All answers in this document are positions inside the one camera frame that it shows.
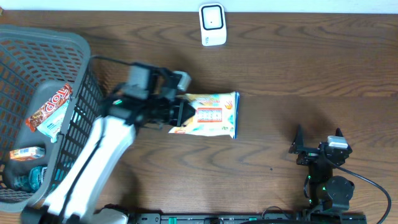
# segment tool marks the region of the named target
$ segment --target white background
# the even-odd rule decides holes
[[[197,12],[205,3],[226,12],[398,13],[398,0],[0,0],[4,9]]]

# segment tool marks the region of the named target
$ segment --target basket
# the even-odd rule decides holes
[[[0,211],[20,212],[45,197],[63,180],[84,148],[98,115],[102,92],[88,72],[90,47],[76,34],[16,26],[0,26]],[[65,83],[73,94],[58,141],[36,131],[25,119],[37,111]],[[40,146],[45,156],[13,161],[9,151]],[[18,175],[47,166],[36,193],[10,188]]]

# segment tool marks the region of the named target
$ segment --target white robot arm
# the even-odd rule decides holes
[[[70,172],[39,210],[26,207],[22,211],[22,223],[125,223],[127,216],[111,211],[93,218],[97,199],[116,163],[141,126],[181,126],[195,114],[187,100],[176,98],[178,91],[185,91],[190,83],[187,73],[113,61],[131,66],[128,82],[105,98],[101,116],[94,121],[86,146]],[[159,77],[164,83],[155,94]]]

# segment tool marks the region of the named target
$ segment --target red candy wrapper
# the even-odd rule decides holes
[[[62,106],[67,100],[69,100],[72,94],[72,87],[69,84],[65,84],[60,90],[56,92],[40,109],[38,109],[32,116],[25,120],[25,124],[30,128],[32,132],[35,132],[37,127],[51,116],[60,106]]]

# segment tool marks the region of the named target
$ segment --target wooden table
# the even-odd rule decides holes
[[[343,166],[381,184],[398,222],[398,16],[227,13],[227,43],[203,47],[197,13],[5,11],[2,24],[74,32],[92,54],[140,60],[193,77],[191,93],[241,92],[238,139],[142,130],[106,184],[98,207],[262,212],[308,206],[307,167],[288,154],[300,123],[317,146],[340,127],[353,153]],[[107,89],[127,77],[97,64]],[[351,212],[376,223],[384,194],[352,180]],[[0,213],[1,223],[18,214]]]

